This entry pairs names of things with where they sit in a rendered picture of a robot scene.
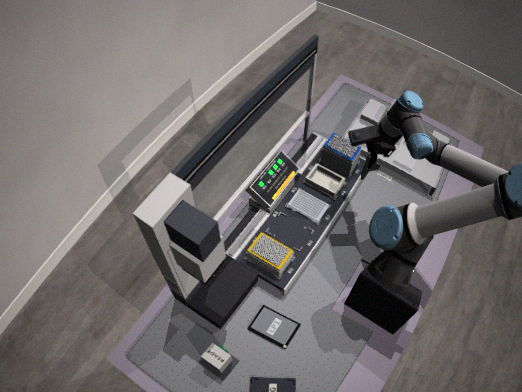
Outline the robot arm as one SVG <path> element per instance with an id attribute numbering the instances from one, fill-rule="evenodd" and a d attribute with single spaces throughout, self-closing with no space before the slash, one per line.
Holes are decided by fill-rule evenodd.
<path id="1" fill-rule="evenodd" d="M 522 163 L 508 172 L 438 140 L 425 128 L 422 109 L 421 98 L 405 91 L 382 118 L 382 127 L 391 136 L 403 134 L 412 158 L 425 158 L 481 188 L 422 206 L 383 206 L 374 213 L 370 238 L 384 251 L 368 271 L 381 284 L 401 293 L 409 287 L 413 270 L 434 235 L 500 216 L 507 220 L 522 217 Z"/>

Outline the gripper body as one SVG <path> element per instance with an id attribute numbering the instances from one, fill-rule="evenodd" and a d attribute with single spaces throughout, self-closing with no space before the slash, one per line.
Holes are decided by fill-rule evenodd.
<path id="1" fill-rule="evenodd" d="M 383 157 L 389 157 L 396 150 L 395 144 L 400 140 L 400 138 L 403 136 L 403 134 L 401 133 L 397 137 L 389 135 L 383 129 L 381 122 L 379 123 L 379 129 L 382 132 L 382 134 L 385 136 L 385 139 L 380 140 L 380 141 L 366 143 L 367 152 L 372 153 L 375 149 L 378 151 L 377 152 L 378 154 L 384 155 Z"/>

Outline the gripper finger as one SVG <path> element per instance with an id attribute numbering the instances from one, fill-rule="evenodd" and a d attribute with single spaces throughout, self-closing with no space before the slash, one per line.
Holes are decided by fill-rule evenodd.
<path id="1" fill-rule="evenodd" d="M 380 165 L 377 163 L 378 151 L 374 149 L 370 156 L 366 157 L 366 163 L 363 166 L 363 170 L 361 172 L 361 180 L 363 180 L 369 171 L 375 171 L 380 168 Z M 376 162 L 375 162 L 376 161 Z M 372 165 L 373 164 L 373 165 Z"/>

